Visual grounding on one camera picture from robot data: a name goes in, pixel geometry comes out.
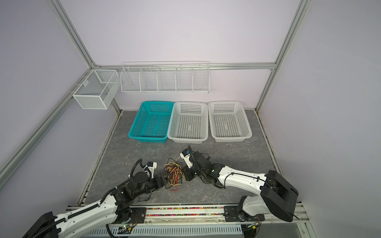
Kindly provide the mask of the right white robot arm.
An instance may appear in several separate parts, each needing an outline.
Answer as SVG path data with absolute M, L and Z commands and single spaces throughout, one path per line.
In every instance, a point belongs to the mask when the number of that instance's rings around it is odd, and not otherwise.
M 224 216 L 228 222 L 263 221 L 265 214 L 292 222 L 299 192 L 277 171 L 265 174 L 249 173 L 227 165 L 212 163 L 204 154 L 191 147 L 180 153 L 185 161 L 182 168 L 187 181 L 199 177 L 205 184 L 225 189 L 228 186 L 250 192 L 241 197 L 238 205 L 226 206 Z

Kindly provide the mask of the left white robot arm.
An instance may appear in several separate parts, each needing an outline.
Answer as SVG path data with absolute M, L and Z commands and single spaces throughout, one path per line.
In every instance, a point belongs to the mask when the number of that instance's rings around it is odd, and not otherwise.
M 26 232 L 25 238 L 79 238 L 100 226 L 119 219 L 128 219 L 130 206 L 143 195 L 151 195 L 168 183 L 163 173 L 155 173 L 154 162 L 142 163 L 139 159 L 133 166 L 130 177 L 108 190 L 103 197 L 89 205 L 71 212 L 54 215 L 43 214 Z

